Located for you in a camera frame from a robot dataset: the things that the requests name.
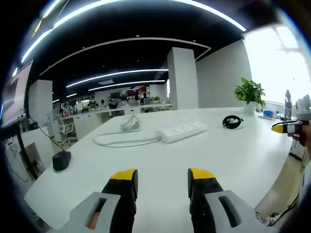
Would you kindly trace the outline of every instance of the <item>person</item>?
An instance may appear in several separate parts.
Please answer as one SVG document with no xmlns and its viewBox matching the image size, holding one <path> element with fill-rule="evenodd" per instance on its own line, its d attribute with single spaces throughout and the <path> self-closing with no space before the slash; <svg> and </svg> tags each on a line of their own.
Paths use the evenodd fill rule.
<svg viewBox="0 0 311 233">
<path fill-rule="evenodd" d="M 105 104 L 105 101 L 104 100 L 101 100 L 101 105 L 100 105 L 100 108 L 105 108 L 107 107 L 107 105 Z"/>
<path fill-rule="evenodd" d="M 145 98 L 148 98 L 146 93 L 144 93 L 144 97 L 142 99 L 140 99 L 140 104 L 144 104 L 144 99 Z"/>
<path fill-rule="evenodd" d="M 118 103 L 113 103 L 112 100 L 109 100 L 109 108 L 116 109 L 118 107 Z"/>
<path fill-rule="evenodd" d="M 76 107 L 76 105 L 75 105 L 75 102 L 71 102 L 71 103 L 70 103 L 70 106 L 71 106 L 71 112 L 72 112 L 72 114 L 77 114 L 78 109 L 77 109 L 77 107 Z"/>
<path fill-rule="evenodd" d="M 69 113 L 70 113 L 70 109 L 68 108 L 68 105 L 65 103 L 64 108 L 63 108 L 63 114 L 65 116 L 69 116 Z"/>
<path fill-rule="evenodd" d="M 138 106 L 139 105 L 139 97 L 138 95 L 134 96 L 134 99 L 131 99 L 131 101 L 128 102 L 129 106 Z"/>
</svg>

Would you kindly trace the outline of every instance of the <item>led light strip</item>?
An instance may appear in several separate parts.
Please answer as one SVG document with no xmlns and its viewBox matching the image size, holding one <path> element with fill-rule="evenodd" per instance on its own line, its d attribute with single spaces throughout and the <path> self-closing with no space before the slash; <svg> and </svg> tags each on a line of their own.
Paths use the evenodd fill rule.
<svg viewBox="0 0 311 233">
<path fill-rule="evenodd" d="M 17 67 L 16 67 L 16 69 L 14 70 L 14 72 L 13 72 L 13 74 L 12 74 L 12 77 L 14 77 L 16 74 L 17 74 Z"/>
<path fill-rule="evenodd" d="M 122 86 L 122 85 L 130 85 L 130 84 L 139 84 L 139 83 L 164 83 L 165 80 L 152 80 L 152 81 L 139 81 L 139 82 L 130 82 L 130 83 L 119 83 L 119 84 L 113 84 L 113 85 L 108 85 L 108 86 L 101 86 L 93 89 L 89 89 L 89 91 L 94 91 L 102 88 L 108 88 L 108 87 L 113 87 L 113 86 Z"/>
<path fill-rule="evenodd" d="M 2 110 L 3 110 L 3 104 L 2 104 L 2 106 L 1 106 L 0 119 L 2 118 Z"/>
<path fill-rule="evenodd" d="M 30 48 L 26 51 L 26 53 L 24 54 L 21 62 L 23 63 L 25 61 L 25 59 L 29 56 L 29 54 L 32 52 L 32 50 L 39 44 L 40 41 L 43 40 L 44 37 L 46 37 L 52 30 L 54 30 L 55 28 L 57 28 L 58 26 L 60 26 L 61 24 L 65 23 L 66 21 L 68 21 L 69 19 L 85 12 L 88 11 L 90 9 L 93 9 L 95 7 L 98 6 L 102 6 L 108 3 L 112 3 L 112 2 L 117 2 L 117 1 L 124 1 L 124 0 L 101 0 L 101 1 L 97 1 L 94 3 L 91 3 L 89 5 L 86 5 L 84 7 L 81 7 L 80 9 L 66 15 L 65 17 L 63 17 L 62 19 L 60 19 L 59 21 L 57 21 L 54 24 L 54 27 L 48 31 L 46 31 L 45 33 L 43 33 L 31 46 Z M 181 2 L 184 4 L 188 4 L 188 5 L 192 5 L 195 7 L 198 7 L 200 9 L 206 10 L 208 12 L 211 12 L 221 18 L 223 18 L 224 20 L 227 20 L 228 22 L 232 23 L 234 26 L 236 26 L 237 28 L 239 28 L 242 32 L 246 31 L 246 28 L 243 27 L 241 24 L 239 24 L 237 21 L 233 20 L 232 18 L 226 16 L 224 13 L 221 13 L 220 11 L 215 10 L 214 8 L 211 8 L 209 6 L 206 6 L 202 3 L 196 2 L 196 1 L 192 1 L 192 0 L 170 0 L 170 1 L 176 1 L 176 2 Z"/>
<path fill-rule="evenodd" d="M 128 74 L 128 73 L 138 73 L 138 72 L 150 72 L 150 71 L 168 71 L 168 69 L 139 69 L 139 70 L 123 71 L 123 72 L 112 73 L 112 74 L 105 74 L 105 75 L 97 76 L 97 77 L 90 78 L 90 79 L 85 79 L 85 80 L 70 84 L 70 85 L 66 86 L 66 88 L 80 84 L 80 83 L 84 83 L 84 82 L 87 82 L 90 80 L 104 78 L 104 77 L 108 77 L 108 76 L 119 75 L 119 74 Z"/>
<path fill-rule="evenodd" d="M 68 96 L 66 96 L 66 98 L 71 97 L 71 96 L 75 96 L 76 94 L 77 94 L 77 93 L 72 94 L 72 95 L 68 95 Z"/>
<path fill-rule="evenodd" d="M 47 17 L 60 1 L 61 0 L 56 0 L 55 2 L 53 2 L 42 18 Z"/>
</svg>

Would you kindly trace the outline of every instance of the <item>human hand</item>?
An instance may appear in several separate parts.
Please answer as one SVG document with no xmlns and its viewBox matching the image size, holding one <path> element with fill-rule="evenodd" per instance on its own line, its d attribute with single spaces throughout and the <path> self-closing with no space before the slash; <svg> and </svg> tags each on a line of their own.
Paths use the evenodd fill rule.
<svg viewBox="0 0 311 233">
<path fill-rule="evenodd" d="M 311 125 L 304 125 L 302 126 L 302 131 L 306 134 L 306 141 L 305 145 L 308 148 L 309 152 L 311 152 Z M 293 139 L 299 141 L 299 135 L 295 134 L 292 136 Z"/>
</svg>

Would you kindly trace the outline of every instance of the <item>white wall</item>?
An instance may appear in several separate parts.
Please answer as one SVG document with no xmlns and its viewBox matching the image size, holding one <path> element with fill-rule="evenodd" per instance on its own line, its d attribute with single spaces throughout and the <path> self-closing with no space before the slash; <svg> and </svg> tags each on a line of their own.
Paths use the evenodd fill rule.
<svg viewBox="0 0 311 233">
<path fill-rule="evenodd" d="M 106 91 L 98 91 L 95 92 L 95 101 L 97 104 L 101 104 L 101 100 L 105 101 L 105 104 L 108 104 L 108 100 L 109 100 L 109 96 L 111 93 L 115 93 L 115 92 L 122 92 L 125 91 L 127 92 L 127 90 L 130 87 L 124 87 L 124 88 L 118 88 L 118 89 L 113 89 L 113 90 L 106 90 Z"/>
<path fill-rule="evenodd" d="M 166 83 L 161 85 L 149 85 L 150 87 L 150 97 L 159 96 L 162 100 L 167 98 L 167 88 Z"/>
<path fill-rule="evenodd" d="M 252 79 L 242 40 L 212 53 L 196 63 L 199 108 L 239 107 L 234 96 L 241 77 Z"/>
<path fill-rule="evenodd" d="M 193 50 L 172 48 L 167 56 L 172 109 L 198 108 L 198 83 Z"/>
<path fill-rule="evenodd" d="M 29 114 L 40 127 L 47 120 L 52 120 L 52 83 L 52 81 L 37 80 L 29 87 Z"/>
</svg>

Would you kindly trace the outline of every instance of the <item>monitor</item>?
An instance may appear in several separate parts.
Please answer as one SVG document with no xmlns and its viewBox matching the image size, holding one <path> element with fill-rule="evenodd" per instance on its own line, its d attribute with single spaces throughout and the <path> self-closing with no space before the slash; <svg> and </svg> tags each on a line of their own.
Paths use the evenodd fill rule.
<svg viewBox="0 0 311 233">
<path fill-rule="evenodd" d="M 25 65 L 4 86 L 1 108 L 2 128 L 6 128 L 26 117 L 26 85 L 32 64 L 31 61 Z"/>
<path fill-rule="evenodd" d="M 111 93 L 110 98 L 119 99 L 120 98 L 120 92 Z"/>
<path fill-rule="evenodd" d="M 138 95 L 138 89 L 128 89 L 128 90 L 127 90 L 127 94 L 128 94 L 129 96 Z"/>
<path fill-rule="evenodd" d="M 153 104 L 154 98 L 144 98 L 144 104 Z"/>
</svg>

